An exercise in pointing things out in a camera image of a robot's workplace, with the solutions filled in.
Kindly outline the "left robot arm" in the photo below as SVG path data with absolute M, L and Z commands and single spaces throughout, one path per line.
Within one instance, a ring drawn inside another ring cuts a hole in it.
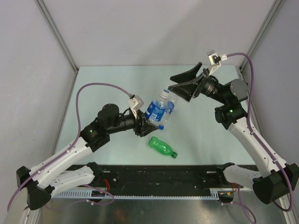
M 133 130 L 135 135 L 144 137 L 157 129 L 141 110 L 129 108 L 129 114 L 125 115 L 119 112 L 117 105 L 107 104 L 95 120 L 80 129 L 75 140 L 59 153 L 35 167 L 17 169 L 18 190 L 27 190 L 27 207 L 37 210 L 63 191 L 80 185 L 97 187 L 103 182 L 103 171 L 95 162 L 70 173 L 64 171 L 107 144 L 113 133 Z

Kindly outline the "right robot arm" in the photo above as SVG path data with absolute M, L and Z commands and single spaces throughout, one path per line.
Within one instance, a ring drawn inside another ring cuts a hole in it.
M 175 84 L 168 89 L 187 102 L 203 94 L 222 103 L 214 110 L 216 121 L 237 138 L 258 169 L 252 171 L 229 162 L 219 167 L 216 183 L 227 187 L 234 182 L 249 188 L 264 204 L 292 195 L 299 179 L 299 167 L 282 159 L 250 124 L 249 114 L 241 105 L 248 98 L 246 82 L 237 78 L 221 84 L 209 69 L 200 71 L 201 66 L 198 63 L 188 71 L 171 76 Z

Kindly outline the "blue label bottle white cap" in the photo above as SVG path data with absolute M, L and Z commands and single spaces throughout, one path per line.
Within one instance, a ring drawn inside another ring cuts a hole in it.
M 170 92 L 163 89 L 159 97 L 152 100 L 145 112 L 145 118 L 151 122 L 160 122 L 168 104 Z

